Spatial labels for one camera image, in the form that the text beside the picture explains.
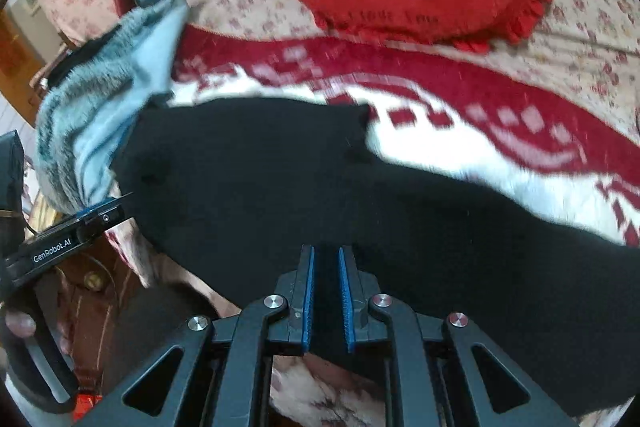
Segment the left hand holding gripper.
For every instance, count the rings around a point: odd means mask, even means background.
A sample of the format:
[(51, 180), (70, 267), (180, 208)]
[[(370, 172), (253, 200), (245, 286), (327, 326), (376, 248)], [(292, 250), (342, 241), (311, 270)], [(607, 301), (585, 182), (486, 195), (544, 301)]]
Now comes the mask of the left hand holding gripper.
[[(6, 327), (13, 335), (20, 338), (35, 335), (37, 324), (29, 314), (11, 309), (5, 303), (1, 303), (1, 310), (4, 312)], [(68, 355), (70, 353), (70, 338), (68, 338), (65, 326), (61, 323), (56, 324), (56, 338), (58, 338), (58, 347), (63, 355)]]

